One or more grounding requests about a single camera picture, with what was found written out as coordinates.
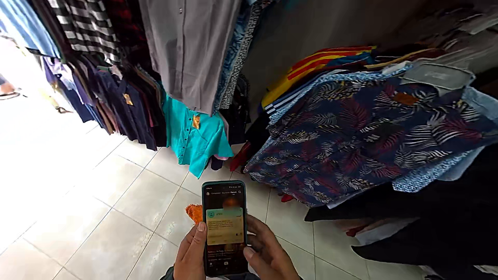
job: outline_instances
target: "hand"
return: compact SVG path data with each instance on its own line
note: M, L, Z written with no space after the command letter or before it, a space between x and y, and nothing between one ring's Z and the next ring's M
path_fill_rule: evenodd
M173 270L175 280L206 280L203 263L206 236L206 223L200 222L182 240Z
M245 247L244 256L259 278L261 280L299 280L299 275L289 255L268 226L251 215L247 215L247 224L248 231L255 235L248 234L252 248Z

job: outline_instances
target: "gray wall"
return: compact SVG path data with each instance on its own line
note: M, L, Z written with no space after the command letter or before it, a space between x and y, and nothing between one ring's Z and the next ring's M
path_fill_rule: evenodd
M263 12L242 73L250 82L251 118L266 86L322 48L378 44L426 0L281 0Z

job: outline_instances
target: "smartphone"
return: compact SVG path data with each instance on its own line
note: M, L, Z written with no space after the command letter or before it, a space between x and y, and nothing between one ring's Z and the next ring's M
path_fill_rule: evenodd
M204 271L209 277L248 272L246 186L244 182L216 181L202 185L203 219L208 228Z

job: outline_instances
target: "gray shirt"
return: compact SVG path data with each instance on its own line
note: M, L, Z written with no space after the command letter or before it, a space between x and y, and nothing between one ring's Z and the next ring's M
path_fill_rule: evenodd
M139 0L155 71L172 98L212 114L242 0Z

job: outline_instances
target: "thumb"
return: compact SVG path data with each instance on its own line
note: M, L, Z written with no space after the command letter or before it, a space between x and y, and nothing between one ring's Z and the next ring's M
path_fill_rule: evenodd
M199 261L202 263L207 235L206 223L200 222L197 227L197 231L195 232L194 238L192 239L192 243L190 243L190 247L185 254L185 257L188 260L193 260L195 262Z
M277 271L270 267L251 247L244 248L244 257L260 279L280 279Z

